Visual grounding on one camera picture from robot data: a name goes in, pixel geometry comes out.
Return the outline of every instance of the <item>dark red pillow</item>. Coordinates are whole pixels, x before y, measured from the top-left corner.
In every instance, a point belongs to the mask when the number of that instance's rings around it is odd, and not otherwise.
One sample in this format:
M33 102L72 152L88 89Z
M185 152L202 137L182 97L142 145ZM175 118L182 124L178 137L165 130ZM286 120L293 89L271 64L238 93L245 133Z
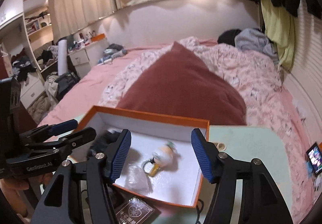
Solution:
M177 42L142 73L117 107L245 125L246 105L239 93Z

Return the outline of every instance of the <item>white cylinder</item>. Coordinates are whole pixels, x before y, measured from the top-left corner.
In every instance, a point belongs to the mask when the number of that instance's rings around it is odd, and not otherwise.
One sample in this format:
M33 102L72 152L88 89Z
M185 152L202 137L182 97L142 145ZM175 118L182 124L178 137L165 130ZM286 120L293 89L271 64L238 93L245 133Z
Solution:
M58 42L58 75L61 76L66 72L68 72L67 40L63 39Z

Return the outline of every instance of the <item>plush toy keychain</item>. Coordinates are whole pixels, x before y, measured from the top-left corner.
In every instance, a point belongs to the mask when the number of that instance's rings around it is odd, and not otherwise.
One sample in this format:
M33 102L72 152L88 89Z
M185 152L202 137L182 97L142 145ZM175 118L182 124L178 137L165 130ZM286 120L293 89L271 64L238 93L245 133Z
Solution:
M142 169L150 177L154 177L160 168L170 165L173 162L174 144L171 141L152 153L153 158L142 163ZM153 164L150 172L145 171L146 164Z

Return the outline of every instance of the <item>plastic bag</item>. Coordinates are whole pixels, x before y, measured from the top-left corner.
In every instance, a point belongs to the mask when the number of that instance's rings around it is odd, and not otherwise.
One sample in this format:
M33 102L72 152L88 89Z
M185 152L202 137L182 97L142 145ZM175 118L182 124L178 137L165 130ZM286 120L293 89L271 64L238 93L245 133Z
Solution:
M128 166L125 188L140 194L149 192L148 178L141 167L131 164Z

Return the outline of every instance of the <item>light green table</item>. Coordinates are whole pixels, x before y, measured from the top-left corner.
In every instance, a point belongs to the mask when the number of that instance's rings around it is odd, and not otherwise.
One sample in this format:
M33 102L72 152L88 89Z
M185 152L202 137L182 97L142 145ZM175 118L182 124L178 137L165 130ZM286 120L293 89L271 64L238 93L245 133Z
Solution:
M75 119L80 121L82 117L83 115ZM254 127L210 126L209 141L225 143L227 146L225 152L234 159L251 161L253 158L260 158L279 187L289 210L291 210L292 185L288 158L283 142L273 131ZM238 180L231 224L238 223L242 198L241 188L242 181ZM211 185L206 179L203 179L199 195L199 199L203 200L205 204L200 216L201 223L203 223L207 214L214 190L215 185ZM153 220L153 224L194 224L196 222L196 209L174 207L161 203L155 206L161 214Z

